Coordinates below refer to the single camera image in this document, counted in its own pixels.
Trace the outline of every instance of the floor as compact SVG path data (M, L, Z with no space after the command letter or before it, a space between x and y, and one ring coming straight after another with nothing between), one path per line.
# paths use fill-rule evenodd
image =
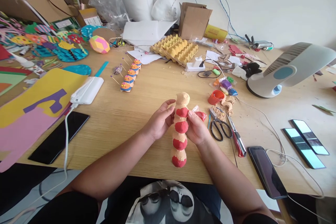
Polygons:
M64 172L62 169L57 169L55 172L58 173L53 173L49 177L47 177L43 182L42 182L42 193L47 192L50 188L56 186L57 184L61 183L64 180ZM65 181L63 184L49 192L45 197L48 199L52 199L55 197L65 186L67 186L81 171L80 170L70 170L68 171L68 179ZM266 192L264 190L257 190L260 197L262 200L265 202L266 206L269 209L273 209L275 211L279 211L278 204L274 199L271 199L267 196ZM35 201L37 198L40 197L39 194L39 186L34 187L30 193L23 199L21 200L15 207L10 209L8 212L0 216L0 224L7 224L10 222L11 218L14 218L17 214L19 214L22 210L26 209L29 204L31 204L33 201ZM43 199L39 199L36 203L33 204L33 206L38 207L46 204L47 201ZM107 200L103 202L97 224L100 224L104 220L104 212L107 206ZM23 224L27 223L28 220L30 220L38 211L40 208L38 208L32 215L31 213L27 213L20 217L16 224ZM225 204L222 202L221 208L220 208L220 215L221 215L221 222L222 223L233 223L230 211L228 208L225 206Z

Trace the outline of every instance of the smartphone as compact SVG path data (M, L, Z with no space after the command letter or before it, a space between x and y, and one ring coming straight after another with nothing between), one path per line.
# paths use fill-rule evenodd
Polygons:
M71 112L68 116L69 142L90 116ZM65 148L65 120L37 147L29 160L50 165Z
M294 128L282 129L288 139L292 142L300 156L306 161L307 165L312 169L325 168L321 160L316 156L310 146Z
M329 152L304 121L290 120L290 122L317 155L329 155Z
M286 198L287 191L264 148L261 146L253 146L248 147L247 151L267 195L274 200Z

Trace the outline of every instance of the white fan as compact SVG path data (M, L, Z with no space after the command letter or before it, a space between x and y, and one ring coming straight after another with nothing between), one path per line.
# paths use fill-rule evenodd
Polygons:
M300 42L281 54L263 73L252 75L247 89L260 98L277 96L282 86L294 86L336 58L330 48Z

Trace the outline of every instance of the yellow egg carton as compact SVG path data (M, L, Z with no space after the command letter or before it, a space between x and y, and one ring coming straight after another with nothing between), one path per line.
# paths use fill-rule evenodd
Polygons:
M151 47L151 50L162 57L171 59L181 66L186 66L197 53L198 45L182 40L177 34L169 35Z

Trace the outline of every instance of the wooden table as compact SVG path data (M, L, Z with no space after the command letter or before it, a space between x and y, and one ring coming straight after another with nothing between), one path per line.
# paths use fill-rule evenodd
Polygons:
M206 48L201 47L197 54L201 55L205 52ZM258 55L264 62L269 64L281 54L281 51L274 49L268 52L251 51L251 53ZM78 112L89 114L90 119L69 145L68 168L70 169L84 169L96 159L126 141L147 122L153 112L165 100L176 98L176 94L181 91L190 95L189 109L198 105L201 111L208 113L210 105L207 99L213 91L209 83L213 82L214 79L198 78L196 72L183 75L181 73L184 70L182 67L172 62L164 64L165 61L159 59L149 65L142 66L130 93L120 92L119 85L110 75L114 66L119 63L123 63L125 66L126 63L122 60L122 57L130 62L125 57L122 49L112 49L106 55L90 52L89 57L78 62L78 64L89 65L92 68L92 75L98 71L105 61L109 61L109 64L101 75L105 82L93 103L91 105L80 105L76 108ZM1 62L0 65L15 66L15 63L9 65ZM272 99L260 99L253 96L247 90L245 81L231 74L227 75L237 80L236 90L239 93L239 98L267 114L285 146L286 153L297 158L306 168L308 167L281 133L280 129L290 127L288 122L290 119L301 119L307 122L330 152L330 156L319 156L327 169L312 170L308 168L308 171L318 181L325 195L336 197L336 167L334 165L336 144L333 141L335 137L331 127L336 125L336 119L334 116L311 106L312 104L318 104L331 110L336 110L336 93L331 89L333 86L331 80L336 78L327 71L322 72L324 75L317 76L317 82L314 82L313 77L310 77L295 87L285 87L279 96ZM122 81L121 76L116 79L119 83ZM19 84L1 96L0 105L20 94L23 91L23 86L23 84ZM233 109L233 121L241 134L245 147L261 145L265 149L273 148L280 151L278 140L270 131L270 125L260 112L240 102L236 102ZM59 120L56 125L46 131L32 148L20 158L19 162L41 165L27 160L27 157L61 121ZM182 169L177 169L171 164L171 135L172 128L168 130L162 139L154 143L131 171L130 175L211 183L208 172L200 159L199 152L191 141L189 141L186 148L188 157L186 166ZM217 144L234 164L236 157L238 168L253 183L255 188L263 188L248 156L246 158L237 157L235 147L233 154L230 140L217 142ZM6 153L0 153L0 159L3 159L5 155ZM270 154L270 158L275 163L280 160L279 156L275 154ZM64 152L51 166L63 167L63 162ZM288 192L319 193L318 191L315 192L318 187L314 185L312 180L307 175L302 175L305 172L298 164L292 164L290 161L285 166L276 168L276 170Z

